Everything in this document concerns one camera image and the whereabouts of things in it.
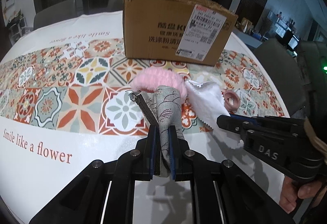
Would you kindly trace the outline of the person's right hand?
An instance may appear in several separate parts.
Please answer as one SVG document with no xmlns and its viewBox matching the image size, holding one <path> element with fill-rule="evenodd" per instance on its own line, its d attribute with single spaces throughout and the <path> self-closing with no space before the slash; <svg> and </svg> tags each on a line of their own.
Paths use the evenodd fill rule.
<svg viewBox="0 0 327 224">
<path fill-rule="evenodd" d="M 296 208 L 297 199 L 305 200 L 317 196 L 313 203 L 313 207 L 318 206 L 326 193 L 326 187 L 322 189 L 322 185 L 321 181 L 315 181 L 297 188 L 293 185 L 293 180 L 285 176 L 280 193 L 279 205 L 287 214 L 289 214 Z"/>
</svg>

